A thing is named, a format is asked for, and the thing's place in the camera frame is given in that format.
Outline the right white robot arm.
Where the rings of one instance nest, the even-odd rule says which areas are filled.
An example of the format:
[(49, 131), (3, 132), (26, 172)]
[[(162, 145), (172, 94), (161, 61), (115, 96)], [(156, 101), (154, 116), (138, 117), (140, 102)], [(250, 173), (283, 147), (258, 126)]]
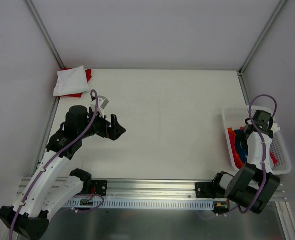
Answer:
[(260, 214), (280, 185), (273, 174), (271, 144), (274, 138), (273, 115), (257, 110), (245, 120), (245, 126), (228, 129), (234, 163), (239, 167), (236, 175), (217, 173), (211, 183), (213, 198), (225, 197), (237, 204), (243, 214)]

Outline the blue printed t shirt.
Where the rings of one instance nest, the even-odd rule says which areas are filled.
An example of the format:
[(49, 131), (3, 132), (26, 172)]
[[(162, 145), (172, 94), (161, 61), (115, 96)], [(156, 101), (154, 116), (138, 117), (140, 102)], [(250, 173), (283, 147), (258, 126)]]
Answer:
[(246, 138), (244, 134), (244, 127), (234, 130), (235, 133), (235, 150), (239, 155), (241, 162), (244, 164), (248, 160), (248, 145), (246, 143)]

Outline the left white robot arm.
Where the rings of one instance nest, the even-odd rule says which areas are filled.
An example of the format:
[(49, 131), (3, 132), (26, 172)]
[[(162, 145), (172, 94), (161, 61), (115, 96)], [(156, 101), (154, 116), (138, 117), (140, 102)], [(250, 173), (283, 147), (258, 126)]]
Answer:
[(98, 108), (72, 106), (65, 121), (49, 139), (43, 159), (27, 187), (11, 206), (2, 206), (0, 219), (14, 233), (29, 240), (39, 240), (49, 227), (51, 219), (63, 205), (76, 195), (93, 196), (92, 175), (82, 169), (72, 170), (58, 190), (49, 193), (63, 168), (71, 162), (82, 147), (84, 139), (97, 135), (116, 141), (126, 132), (115, 114), (107, 120)]

